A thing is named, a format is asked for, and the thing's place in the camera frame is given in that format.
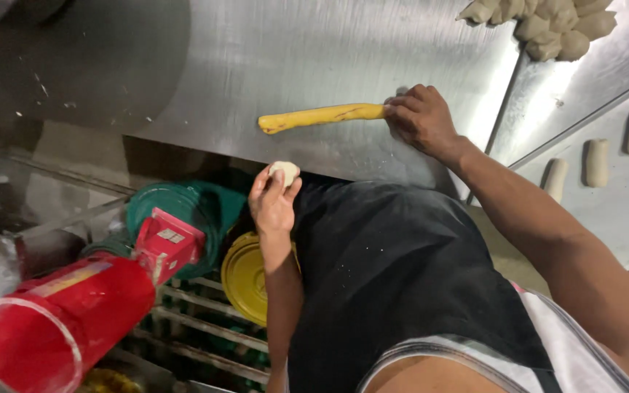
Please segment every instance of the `red plastic container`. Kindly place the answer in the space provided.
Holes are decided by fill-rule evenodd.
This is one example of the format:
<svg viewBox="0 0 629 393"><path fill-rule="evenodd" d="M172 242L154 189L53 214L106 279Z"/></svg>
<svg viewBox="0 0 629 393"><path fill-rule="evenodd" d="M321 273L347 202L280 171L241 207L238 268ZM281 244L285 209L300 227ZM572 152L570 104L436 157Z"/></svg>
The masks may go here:
<svg viewBox="0 0 629 393"><path fill-rule="evenodd" d="M152 308L136 261L93 255L0 299L0 383L17 393L73 392Z"/></svg>

